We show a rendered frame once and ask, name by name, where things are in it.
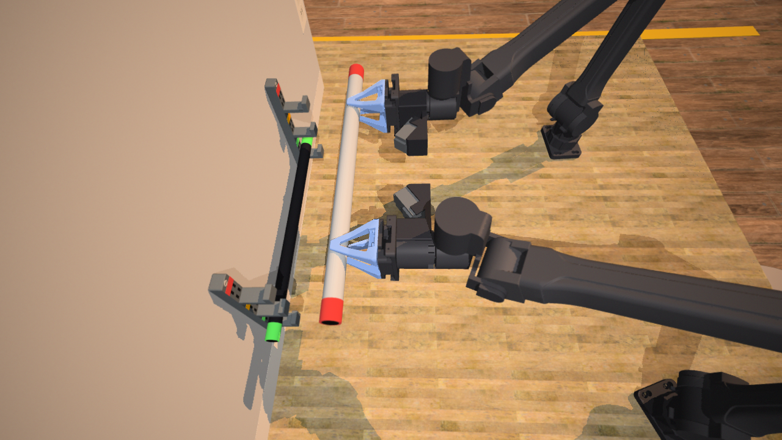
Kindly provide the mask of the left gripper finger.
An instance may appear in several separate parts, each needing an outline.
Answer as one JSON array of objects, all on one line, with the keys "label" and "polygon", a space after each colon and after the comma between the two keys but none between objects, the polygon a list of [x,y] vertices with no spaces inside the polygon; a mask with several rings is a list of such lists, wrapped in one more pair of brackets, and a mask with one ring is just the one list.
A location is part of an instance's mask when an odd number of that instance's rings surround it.
[{"label": "left gripper finger", "polygon": [[[348,245],[348,248],[356,250],[368,249],[368,242],[369,238],[360,242],[351,243]],[[362,272],[368,273],[370,276],[373,276],[377,279],[382,279],[379,270],[379,264],[378,266],[368,265],[366,263],[357,261],[352,257],[347,257],[347,264],[355,268],[359,268]]]},{"label": "left gripper finger", "polygon": [[[360,251],[356,249],[350,249],[343,247],[340,243],[344,243],[354,238],[364,236],[369,233],[368,250]],[[334,240],[331,240],[329,249],[331,251],[344,254],[348,257],[354,257],[358,261],[363,261],[373,266],[378,266],[378,236],[379,236],[379,218],[374,218],[370,222],[363,224],[363,226],[354,229],[350,233],[344,234]]]}]

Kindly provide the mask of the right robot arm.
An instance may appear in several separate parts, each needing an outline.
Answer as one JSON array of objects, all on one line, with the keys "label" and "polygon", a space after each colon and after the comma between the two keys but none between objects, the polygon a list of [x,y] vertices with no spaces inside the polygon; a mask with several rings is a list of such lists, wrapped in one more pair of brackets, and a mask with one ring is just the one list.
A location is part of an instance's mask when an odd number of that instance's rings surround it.
[{"label": "right robot arm", "polygon": [[[616,1],[561,0],[475,62],[459,47],[436,50],[428,58],[429,112],[426,92],[399,93],[395,148],[407,156],[428,156],[427,114],[428,120],[454,120],[460,108],[469,117],[490,111],[528,68]],[[604,86],[665,1],[629,0],[576,82],[566,83],[551,100],[547,112],[556,123],[540,130],[550,159],[582,154],[578,141],[597,122]]]}]

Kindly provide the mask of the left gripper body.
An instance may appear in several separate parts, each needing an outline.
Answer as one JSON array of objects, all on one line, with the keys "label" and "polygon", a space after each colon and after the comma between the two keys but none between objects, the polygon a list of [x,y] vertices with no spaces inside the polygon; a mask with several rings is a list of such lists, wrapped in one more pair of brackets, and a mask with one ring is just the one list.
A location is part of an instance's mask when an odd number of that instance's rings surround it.
[{"label": "left gripper body", "polygon": [[396,227],[396,215],[387,215],[385,225],[383,218],[379,218],[378,264],[381,278],[390,275],[390,281],[399,281],[400,268],[434,268],[434,253],[428,252],[428,247],[434,247],[434,231],[432,241],[396,241]]}]

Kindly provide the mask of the beige bar with red ends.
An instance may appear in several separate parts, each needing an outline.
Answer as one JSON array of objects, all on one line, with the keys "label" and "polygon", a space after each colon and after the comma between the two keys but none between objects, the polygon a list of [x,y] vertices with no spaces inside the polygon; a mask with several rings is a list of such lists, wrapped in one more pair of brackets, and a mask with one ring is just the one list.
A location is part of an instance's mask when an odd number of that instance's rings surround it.
[{"label": "beige bar with red ends", "polygon": [[[349,68],[347,98],[362,92],[364,68],[352,64]],[[350,216],[354,197],[354,176],[356,168],[357,141],[359,134],[360,108],[345,103],[343,134],[340,144],[340,159],[336,175],[334,205],[332,211],[331,240],[349,233]],[[343,298],[347,257],[330,249],[327,251],[323,296],[319,323],[335,326],[343,321]]]}]

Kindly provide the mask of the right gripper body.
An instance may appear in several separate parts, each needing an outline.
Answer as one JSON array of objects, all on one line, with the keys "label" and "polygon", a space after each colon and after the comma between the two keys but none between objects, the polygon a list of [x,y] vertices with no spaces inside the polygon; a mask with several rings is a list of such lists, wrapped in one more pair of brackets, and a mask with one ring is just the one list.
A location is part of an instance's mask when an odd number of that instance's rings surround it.
[{"label": "right gripper body", "polygon": [[[394,126],[394,136],[395,136],[395,134],[398,133],[398,131],[400,130],[399,93],[426,92],[426,104],[427,104],[426,111],[429,112],[429,92],[428,89],[400,91],[399,73],[392,73],[391,80],[393,83],[393,87],[389,87],[389,79],[385,79],[385,92],[384,92],[385,111],[386,111],[387,132],[390,133],[390,126]],[[393,91],[393,89],[395,89],[395,84],[396,84],[396,91]]]}]

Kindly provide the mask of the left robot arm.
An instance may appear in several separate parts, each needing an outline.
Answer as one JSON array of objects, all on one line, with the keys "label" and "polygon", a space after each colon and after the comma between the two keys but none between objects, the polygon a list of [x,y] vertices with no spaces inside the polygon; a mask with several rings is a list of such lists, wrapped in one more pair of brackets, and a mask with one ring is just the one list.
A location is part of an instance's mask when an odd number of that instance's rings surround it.
[{"label": "left robot arm", "polygon": [[[430,183],[408,184],[393,198],[404,217],[397,218],[396,241],[432,241]],[[478,297],[572,304],[782,353],[780,290],[590,261],[491,233],[491,223],[471,200],[447,198],[437,206],[428,247],[434,268],[468,270],[475,256],[466,287]],[[677,383],[663,379],[634,397],[661,440],[782,433],[782,383],[681,370]]]}]

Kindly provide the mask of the black bar with green ends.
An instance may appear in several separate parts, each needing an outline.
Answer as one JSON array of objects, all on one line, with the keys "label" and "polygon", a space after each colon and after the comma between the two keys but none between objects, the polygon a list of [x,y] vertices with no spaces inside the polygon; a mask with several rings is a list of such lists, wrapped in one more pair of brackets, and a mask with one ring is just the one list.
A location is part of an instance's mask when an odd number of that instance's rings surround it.
[{"label": "black bar with green ends", "polygon": [[[276,301],[286,298],[290,284],[291,263],[295,252],[297,229],[301,218],[302,200],[304,200],[305,178],[309,166],[313,138],[302,137],[301,152],[297,163],[295,183],[291,193],[290,212],[286,222],[284,242],[282,246],[279,268],[276,279]],[[265,342],[279,342],[281,337],[283,317],[270,317],[266,327]]]}]

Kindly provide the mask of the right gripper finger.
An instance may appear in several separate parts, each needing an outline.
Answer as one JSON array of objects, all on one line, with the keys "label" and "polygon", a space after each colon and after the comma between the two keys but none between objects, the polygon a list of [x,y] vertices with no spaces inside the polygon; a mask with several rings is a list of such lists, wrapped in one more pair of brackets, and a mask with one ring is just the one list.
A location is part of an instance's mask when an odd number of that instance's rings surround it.
[{"label": "right gripper finger", "polygon": [[[360,109],[360,114],[371,114],[371,112],[377,112],[377,111],[368,111],[367,109]],[[369,126],[378,129],[379,131],[382,131],[382,133],[387,133],[387,122],[386,122],[386,111],[385,112],[379,112],[379,120],[374,120],[368,117],[360,116],[360,122],[367,123]]]},{"label": "right gripper finger", "polygon": [[[385,79],[382,79],[379,82],[375,83],[373,86],[368,87],[363,92],[355,94],[353,97],[347,98],[346,104],[349,106],[353,106],[354,108],[368,109],[369,111],[385,112],[384,92],[385,92]],[[370,95],[373,95],[375,93],[378,93],[378,97],[374,101],[365,101],[365,102],[357,101],[360,100],[360,98],[369,97]]]}]

